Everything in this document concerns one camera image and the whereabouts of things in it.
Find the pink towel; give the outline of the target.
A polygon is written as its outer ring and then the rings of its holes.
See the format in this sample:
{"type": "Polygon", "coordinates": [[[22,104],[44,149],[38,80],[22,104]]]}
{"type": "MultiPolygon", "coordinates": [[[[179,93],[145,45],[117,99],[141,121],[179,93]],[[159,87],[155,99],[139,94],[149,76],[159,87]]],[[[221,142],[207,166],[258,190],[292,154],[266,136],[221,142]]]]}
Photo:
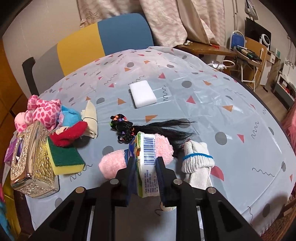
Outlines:
{"type": "MultiPolygon", "coordinates": [[[[162,157],[165,165],[168,165],[173,160],[173,147],[168,139],[162,135],[156,136],[156,155],[162,157]]],[[[106,154],[99,162],[99,169],[107,180],[116,177],[118,170],[126,168],[128,163],[128,149],[117,150],[106,154]]]]}

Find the white socks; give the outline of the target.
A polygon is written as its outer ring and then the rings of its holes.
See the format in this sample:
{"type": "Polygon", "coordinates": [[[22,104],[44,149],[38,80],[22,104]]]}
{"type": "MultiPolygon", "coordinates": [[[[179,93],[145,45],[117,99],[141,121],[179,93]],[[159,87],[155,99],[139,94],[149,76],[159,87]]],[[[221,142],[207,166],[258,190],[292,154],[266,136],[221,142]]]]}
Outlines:
{"type": "Polygon", "coordinates": [[[185,178],[183,181],[197,189],[206,190],[211,187],[210,173],[215,162],[209,154],[207,144],[192,140],[187,141],[184,144],[184,154],[182,172],[185,174],[185,178]]]}

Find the blue tissue pack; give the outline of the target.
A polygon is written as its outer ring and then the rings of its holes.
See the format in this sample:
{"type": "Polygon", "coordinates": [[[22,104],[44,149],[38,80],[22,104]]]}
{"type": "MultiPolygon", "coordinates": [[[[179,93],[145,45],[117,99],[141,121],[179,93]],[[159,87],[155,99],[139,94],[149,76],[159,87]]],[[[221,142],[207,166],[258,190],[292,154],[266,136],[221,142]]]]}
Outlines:
{"type": "Polygon", "coordinates": [[[128,156],[136,163],[135,181],[137,195],[141,198],[159,196],[159,186],[155,168],[156,136],[137,133],[128,146],[128,156]]]}

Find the cream mesh cloth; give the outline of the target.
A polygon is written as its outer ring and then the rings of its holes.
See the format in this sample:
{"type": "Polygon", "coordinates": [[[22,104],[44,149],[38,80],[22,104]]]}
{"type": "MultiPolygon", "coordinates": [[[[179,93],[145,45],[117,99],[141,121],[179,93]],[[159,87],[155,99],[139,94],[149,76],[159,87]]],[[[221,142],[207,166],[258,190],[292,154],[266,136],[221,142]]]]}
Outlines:
{"type": "Polygon", "coordinates": [[[96,139],[98,137],[97,113],[94,104],[90,100],[87,102],[86,108],[81,111],[81,117],[82,121],[87,123],[84,135],[96,139]]]}

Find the black hair extension with ties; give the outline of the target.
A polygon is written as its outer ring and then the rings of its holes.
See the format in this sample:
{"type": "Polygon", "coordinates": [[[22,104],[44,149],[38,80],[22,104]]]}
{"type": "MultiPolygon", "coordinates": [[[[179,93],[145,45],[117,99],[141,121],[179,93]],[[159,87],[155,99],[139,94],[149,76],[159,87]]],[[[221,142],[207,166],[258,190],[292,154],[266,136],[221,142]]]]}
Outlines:
{"type": "Polygon", "coordinates": [[[134,125],[131,121],[128,121],[123,114],[112,115],[110,119],[110,126],[117,132],[117,139],[119,143],[130,143],[139,132],[146,134],[159,134],[166,137],[172,145],[174,157],[178,156],[181,151],[182,144],[194,135],[193,132],[185,132],[176,129],[179,126],[190,123],[188,120],[166,120],[139,126],[134,125]]]}

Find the yellow green scrub sponge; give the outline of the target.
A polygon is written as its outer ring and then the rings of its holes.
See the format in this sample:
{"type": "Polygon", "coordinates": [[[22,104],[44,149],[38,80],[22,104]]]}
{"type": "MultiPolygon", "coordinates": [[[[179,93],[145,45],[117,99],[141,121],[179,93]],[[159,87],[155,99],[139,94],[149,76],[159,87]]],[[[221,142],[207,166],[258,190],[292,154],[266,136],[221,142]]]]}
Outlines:
{"type": "Polygon", "coordinates": [[[58,147],[47,137],[46,148],[55,175],[68,175],[81,172],[85,162],[73,146],[58,147]]]}

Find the red plush toy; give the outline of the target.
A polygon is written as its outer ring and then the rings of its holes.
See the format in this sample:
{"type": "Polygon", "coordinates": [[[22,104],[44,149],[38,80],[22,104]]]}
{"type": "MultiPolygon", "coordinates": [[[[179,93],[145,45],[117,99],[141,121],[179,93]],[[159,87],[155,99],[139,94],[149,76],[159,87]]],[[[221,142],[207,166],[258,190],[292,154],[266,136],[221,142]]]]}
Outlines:
{"type": "Polygon", "coordinates": [[[76,139],[80,138],[87,127],[88,124],[85,121],[79,121],[71,127],[63,126],[57,129],[49,135],[49,138],[57,147],[67,147],[72,145],[76,139]]]}

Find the white foam sponge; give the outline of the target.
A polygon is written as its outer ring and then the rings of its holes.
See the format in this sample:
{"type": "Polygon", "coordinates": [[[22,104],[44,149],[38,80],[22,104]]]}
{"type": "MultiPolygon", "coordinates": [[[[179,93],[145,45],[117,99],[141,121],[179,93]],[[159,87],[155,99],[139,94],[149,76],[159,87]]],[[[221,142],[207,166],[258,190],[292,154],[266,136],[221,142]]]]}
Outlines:
{"type": "Polygon", "coordinates": [[[157,98],[146,80],[129,85],[136,108],[141,108],[157,102],[157,98]]]}

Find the blue plush toy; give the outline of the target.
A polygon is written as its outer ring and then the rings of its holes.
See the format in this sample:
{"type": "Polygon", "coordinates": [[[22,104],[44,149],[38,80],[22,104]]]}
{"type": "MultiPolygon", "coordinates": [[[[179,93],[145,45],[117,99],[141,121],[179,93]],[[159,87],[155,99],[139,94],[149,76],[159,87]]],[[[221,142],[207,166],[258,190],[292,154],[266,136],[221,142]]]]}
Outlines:
{"type": "Polygon", "coordinates": [[[81,114],[78,111],[72,108],[67,108],[64,105],[61,107],[61,112],[59,116],[60,126],[72,127],[79,121],[81,121],[81,114]]]}

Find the ornate silver tissue box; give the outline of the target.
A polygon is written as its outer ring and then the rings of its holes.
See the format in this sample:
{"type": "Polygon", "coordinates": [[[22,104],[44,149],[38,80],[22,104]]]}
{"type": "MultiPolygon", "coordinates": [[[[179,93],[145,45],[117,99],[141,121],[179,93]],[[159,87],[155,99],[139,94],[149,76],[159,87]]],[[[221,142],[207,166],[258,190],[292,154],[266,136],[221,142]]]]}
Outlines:
{"type": "Polygon", "coordinates": [[[45,198],[59,191],[47,150],[49,131],[36,121],[17,135],[11,161],[11,187],[31,198],[45,198]]]}

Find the pink spotted plush toy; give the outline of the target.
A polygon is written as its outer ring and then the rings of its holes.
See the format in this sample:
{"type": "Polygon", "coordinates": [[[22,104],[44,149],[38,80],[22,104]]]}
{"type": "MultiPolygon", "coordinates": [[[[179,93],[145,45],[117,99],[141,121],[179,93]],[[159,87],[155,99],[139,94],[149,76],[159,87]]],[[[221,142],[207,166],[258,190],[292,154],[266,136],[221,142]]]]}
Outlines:
{"type": "Polygon", "coordinates": [[[39,121],[48,131],[56,128],[61,113],[62,103],[59,99],[43,100],[37,95],[28,99],[27,110],[18,113],[14,123],[16,131],[21,133],[35,121],[39,121]]]}

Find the wicker chair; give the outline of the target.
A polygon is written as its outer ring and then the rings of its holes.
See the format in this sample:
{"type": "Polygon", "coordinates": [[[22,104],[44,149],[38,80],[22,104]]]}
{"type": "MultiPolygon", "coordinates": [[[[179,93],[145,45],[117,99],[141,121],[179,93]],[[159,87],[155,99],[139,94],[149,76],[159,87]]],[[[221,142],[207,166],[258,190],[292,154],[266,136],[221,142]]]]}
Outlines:
{"type": "Polygon", "coordinates": [[[282,240],[295,219],[295,204],[288,204],[273,224],[261,235],[262,240],[282,240]]]}

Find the purple printed box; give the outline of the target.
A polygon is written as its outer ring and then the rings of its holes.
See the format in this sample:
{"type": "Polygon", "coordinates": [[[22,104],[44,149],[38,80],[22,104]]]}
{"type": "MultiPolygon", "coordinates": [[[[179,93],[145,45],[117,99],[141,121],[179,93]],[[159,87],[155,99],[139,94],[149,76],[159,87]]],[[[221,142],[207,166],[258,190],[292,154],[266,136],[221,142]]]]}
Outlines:
{"type": "Polygon", "coordinates": [[[17,142],[17,139],[15,138],[10,143],[9,147],[6,150],[6,154],[5,154],[5,157],[4,157],[4,163],[6,163],[8,166],[11,166],[11,161],[12,161],[12,158],[13,158],[13,153],[14,153],[14,149],[15,149],[15,146],[16,146],[16,142],[17,142]]]}

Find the pink fabric couch cover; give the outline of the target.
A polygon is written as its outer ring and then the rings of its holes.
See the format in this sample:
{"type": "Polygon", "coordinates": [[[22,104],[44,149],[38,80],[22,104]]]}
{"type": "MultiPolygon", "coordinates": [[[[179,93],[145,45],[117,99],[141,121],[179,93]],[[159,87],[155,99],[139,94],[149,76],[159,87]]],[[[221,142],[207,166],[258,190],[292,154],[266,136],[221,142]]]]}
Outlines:
{"type": "Polygon", "coordinates": [[[296,103],[289,109],[281,125],[290,139],[290,144],[296,154],[296,103]]]}

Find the wooden side table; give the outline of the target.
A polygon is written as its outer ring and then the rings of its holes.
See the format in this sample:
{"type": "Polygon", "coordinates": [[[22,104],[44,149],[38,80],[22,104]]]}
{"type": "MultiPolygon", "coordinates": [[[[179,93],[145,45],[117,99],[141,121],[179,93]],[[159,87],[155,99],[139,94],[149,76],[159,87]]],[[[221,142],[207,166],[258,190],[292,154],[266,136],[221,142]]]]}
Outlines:
{"type": "Polygon", "coordinates": [[[175,49],[182,50],[195,56],[219,55],[235,57],[236,53],[219,45],[207,45],[203,43],[191,42],[189,45],[177,45],[175,49]]]}

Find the multicolour upholstered chair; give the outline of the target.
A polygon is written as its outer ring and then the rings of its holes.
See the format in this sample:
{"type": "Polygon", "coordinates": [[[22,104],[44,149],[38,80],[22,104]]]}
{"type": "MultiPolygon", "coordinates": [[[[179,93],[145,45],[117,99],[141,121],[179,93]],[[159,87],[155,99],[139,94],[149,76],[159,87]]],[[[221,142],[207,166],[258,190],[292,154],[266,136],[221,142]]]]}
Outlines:
{"type": "Polygon", "coordinates": [[[113,16],[59,41],[39,59],[22,63],[31,94],[39,95],[68,74],[101,57],[154,45],[145,17],[138,13],[113,16]]]}

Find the patterned beige curtain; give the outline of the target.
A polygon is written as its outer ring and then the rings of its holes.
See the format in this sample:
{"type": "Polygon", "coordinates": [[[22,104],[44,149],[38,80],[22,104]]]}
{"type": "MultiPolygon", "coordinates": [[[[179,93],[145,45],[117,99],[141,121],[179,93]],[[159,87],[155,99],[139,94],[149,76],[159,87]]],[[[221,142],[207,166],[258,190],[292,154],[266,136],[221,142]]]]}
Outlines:
{"type": "Polygon", "coordinates": [[[77,1],[81,27],[113,16],[142,13],[160,46],[187,40],[225,45],[223,1],[77,1]]]}

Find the blue folding chair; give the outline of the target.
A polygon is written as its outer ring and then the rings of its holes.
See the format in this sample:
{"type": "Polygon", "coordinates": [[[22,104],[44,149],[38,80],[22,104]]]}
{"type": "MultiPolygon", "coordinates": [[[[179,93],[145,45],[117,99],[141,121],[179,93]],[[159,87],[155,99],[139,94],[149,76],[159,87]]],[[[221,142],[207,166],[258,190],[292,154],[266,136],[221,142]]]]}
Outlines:
{"type": "Polygon", "coordinates": [[[230,49],[234,49],[235,46],[245,47],[245,37],[238,30],[233,31],[230,37],[230,49]]]}

